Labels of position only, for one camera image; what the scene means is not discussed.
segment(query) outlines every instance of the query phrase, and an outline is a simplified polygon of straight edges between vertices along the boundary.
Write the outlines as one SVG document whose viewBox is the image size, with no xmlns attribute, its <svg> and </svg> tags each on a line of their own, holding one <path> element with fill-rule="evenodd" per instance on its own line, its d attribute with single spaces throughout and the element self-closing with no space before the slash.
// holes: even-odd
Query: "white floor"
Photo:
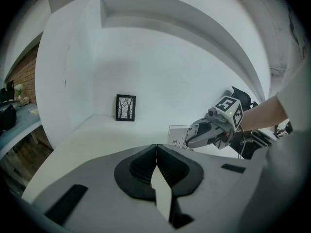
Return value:
<svg viewBox="0 0 311 233">
<path fill-rule="evenodd" d="M 48 185 L 93 158 L 152 143 L 166 144 L 169 125 L 170 122 L 154 119 L 121 122 L 111 116 L 94 115 L 54 150 L 31 179 L 22 198 L 32 203 Z M 196 151 L 232 158 L 238 156 L 230 147 L 219 150 L 214 145 Z M 156 205 L 168 220 L 171 189 L 158 168 L 151 183 L 156 190 Z"/>
</svg>

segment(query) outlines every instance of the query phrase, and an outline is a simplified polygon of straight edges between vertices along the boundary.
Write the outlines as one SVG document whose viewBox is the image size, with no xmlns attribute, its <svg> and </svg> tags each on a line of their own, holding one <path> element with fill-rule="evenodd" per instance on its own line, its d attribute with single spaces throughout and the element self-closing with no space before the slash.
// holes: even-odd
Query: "black bag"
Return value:
<svg viewBox="0 0 311 233">
<path fill-rule="evenodd" d="M 9 130 L 16 123 L 16 110 L 12 105 L 7 107 L 0 114 L 0 135 L 3 131 Z"/>
</svg>

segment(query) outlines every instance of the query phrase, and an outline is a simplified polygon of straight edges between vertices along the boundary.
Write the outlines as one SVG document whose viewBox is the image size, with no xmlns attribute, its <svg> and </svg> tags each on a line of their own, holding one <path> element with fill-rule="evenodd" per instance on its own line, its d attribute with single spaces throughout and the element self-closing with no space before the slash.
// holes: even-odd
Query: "wooden floor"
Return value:
<svg viewBox="0 0 311 233">
<path fill-rule="evenodd" d="M 39 144 L 31 134 L 23 138 L 0 161 L 1 174 L 10 190 L 22 196 L 31 178 L 52 152 L 52 147 L 40 126 L 34 131 Z"/>
</svg>

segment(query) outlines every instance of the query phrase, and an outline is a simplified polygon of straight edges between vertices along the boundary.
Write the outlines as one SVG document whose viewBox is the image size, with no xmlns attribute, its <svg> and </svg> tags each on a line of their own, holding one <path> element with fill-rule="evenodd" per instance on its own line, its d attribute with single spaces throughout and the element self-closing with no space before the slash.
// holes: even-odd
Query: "white card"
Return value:
<svg viewBox="0 0 311 233">
<path fill-rule="evenodd" d="M 170 125 L 167 144 L 185 150 L 192 150 L 186 146 L 187 140 L 196 136 L 199 125 Z"/>
</svg>

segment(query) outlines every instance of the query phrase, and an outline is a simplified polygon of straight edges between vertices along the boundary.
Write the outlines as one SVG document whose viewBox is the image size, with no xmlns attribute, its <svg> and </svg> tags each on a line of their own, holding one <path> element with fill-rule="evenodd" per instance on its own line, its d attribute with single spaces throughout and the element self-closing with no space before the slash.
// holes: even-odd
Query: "framed artwork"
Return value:
<svg viewBox="0 0 311 233">
<path fill-rule="evenodd" d="M 136 96 L 117 94 L 116 121 L 135 121 Z"/>
</svg>

